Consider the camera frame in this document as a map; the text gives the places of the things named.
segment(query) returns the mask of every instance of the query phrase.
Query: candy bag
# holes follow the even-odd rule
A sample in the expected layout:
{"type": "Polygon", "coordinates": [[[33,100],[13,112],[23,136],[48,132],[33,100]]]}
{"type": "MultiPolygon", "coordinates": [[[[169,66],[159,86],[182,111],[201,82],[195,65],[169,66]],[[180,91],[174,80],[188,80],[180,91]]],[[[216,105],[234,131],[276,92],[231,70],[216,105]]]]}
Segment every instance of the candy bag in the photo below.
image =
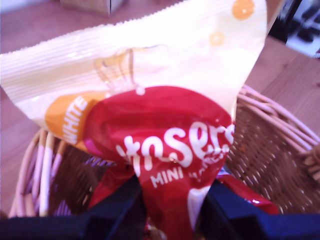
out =
{"type": "Polygon", "coordinates": [[[42,128],[133,166],[156,227],[187,240],[266,29],[264,0],[185,0],[3,54],[1,84],[42,128]]]}

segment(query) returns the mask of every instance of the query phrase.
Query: dark blue object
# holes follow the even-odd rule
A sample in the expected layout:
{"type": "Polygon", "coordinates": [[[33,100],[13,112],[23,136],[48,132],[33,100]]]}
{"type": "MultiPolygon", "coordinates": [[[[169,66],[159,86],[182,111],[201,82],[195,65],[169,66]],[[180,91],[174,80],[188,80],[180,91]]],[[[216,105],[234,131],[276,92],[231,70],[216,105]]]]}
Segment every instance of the dark blue object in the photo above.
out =
{"type": "Polygon", "coordinates": [[[269,215],[218,181],[200,214],[207,240],[320,240],[319,214],[269,215]]]}
{"type": "Polygon", "coordinates": [[[0,221],[1,240],[141,240],[146,208],[136,177],[79,216],[22,217],[0,221]]]}
{"type": "MultiPolygon", "coordinates": [[[[269,215],[215,181],[200,211],[207,240],[320,240],[320,215],[269,215]]],[[[137,177],[79,216],[0,221],[1,240],[142,240],[146,208],[137,177]]]]}

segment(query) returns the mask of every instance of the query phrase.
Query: cardboard box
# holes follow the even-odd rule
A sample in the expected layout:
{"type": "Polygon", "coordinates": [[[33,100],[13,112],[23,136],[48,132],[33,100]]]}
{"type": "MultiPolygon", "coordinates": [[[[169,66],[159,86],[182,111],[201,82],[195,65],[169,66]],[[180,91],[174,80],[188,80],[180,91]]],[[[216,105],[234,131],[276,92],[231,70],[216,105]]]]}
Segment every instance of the cardboard box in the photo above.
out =
{"type": "Polygon", "coordinates": [[[99,12],[108,16],[123,2],[124,0],[60,0],[62,5],[99,12]]]}

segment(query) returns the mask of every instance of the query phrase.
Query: wooden table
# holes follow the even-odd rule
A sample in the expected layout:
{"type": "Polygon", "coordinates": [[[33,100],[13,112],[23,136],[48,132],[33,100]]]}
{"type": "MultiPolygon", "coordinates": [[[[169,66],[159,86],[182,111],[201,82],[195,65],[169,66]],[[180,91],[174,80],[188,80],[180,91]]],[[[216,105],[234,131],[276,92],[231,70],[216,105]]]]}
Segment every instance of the wooden table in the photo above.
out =
{"type": "MultiPolygon", "coordinates": [[[[283,1],[267,1],[269,26],[283,1]]],[[[33,46],[78,29],[139,18],[175,2],[178,1],[128,0],[110,18],[66,9],[57,1],[9,12],[1,15],[1,53],[33,46]]],[[[246,83],[283,105],[320,134],[319,61],[268,38],[246,83]]],[[[1,113],[1,210],[8,213],[23,154],[39,128],[12,104],[2,89],[1,113]]]]}

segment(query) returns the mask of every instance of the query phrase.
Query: wicker basket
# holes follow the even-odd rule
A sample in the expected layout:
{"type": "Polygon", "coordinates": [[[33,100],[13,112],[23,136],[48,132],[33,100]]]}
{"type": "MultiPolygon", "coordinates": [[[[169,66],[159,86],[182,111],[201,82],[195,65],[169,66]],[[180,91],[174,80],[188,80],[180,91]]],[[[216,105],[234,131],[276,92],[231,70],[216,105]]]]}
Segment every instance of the wicker basket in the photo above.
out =
{"type": "MultiPolygon", "coordinates": [[[[320,213],[319,143],[287,110],[244,86],[226,165],[282,213],[320,213]]],[[[85,211],[107,167],[41,129],[25,152],[9,217],[85,211]]]]}

